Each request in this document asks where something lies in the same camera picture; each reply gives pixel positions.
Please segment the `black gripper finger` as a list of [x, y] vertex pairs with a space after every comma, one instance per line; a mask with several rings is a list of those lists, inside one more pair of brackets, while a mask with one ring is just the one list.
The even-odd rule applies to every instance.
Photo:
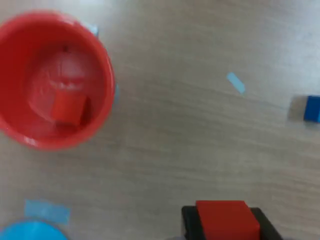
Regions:
[[260, 208], [251, 207], [250, 210], [259, 223], [259, 236], [261, 240], [284, 240]]
[[186, 240], [204, 240], [205, 236], [197, 208], [191, 205], [183, 206], [181, 216], [184, 238]]

